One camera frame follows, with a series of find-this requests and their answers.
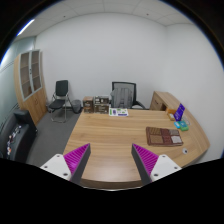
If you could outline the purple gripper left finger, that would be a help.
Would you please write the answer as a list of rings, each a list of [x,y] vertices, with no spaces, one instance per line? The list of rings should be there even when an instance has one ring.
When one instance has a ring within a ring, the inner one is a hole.
[[[90,144],[85,144],[65,155],[55,154],[41,169],[79,185],[90,154]]]

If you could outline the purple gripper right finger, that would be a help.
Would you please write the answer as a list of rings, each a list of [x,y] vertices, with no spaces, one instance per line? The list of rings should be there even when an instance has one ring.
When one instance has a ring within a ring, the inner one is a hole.
[[[132,145],[131,153],[143,185],[181,170],[167,155],[157,155],[137,144]]]

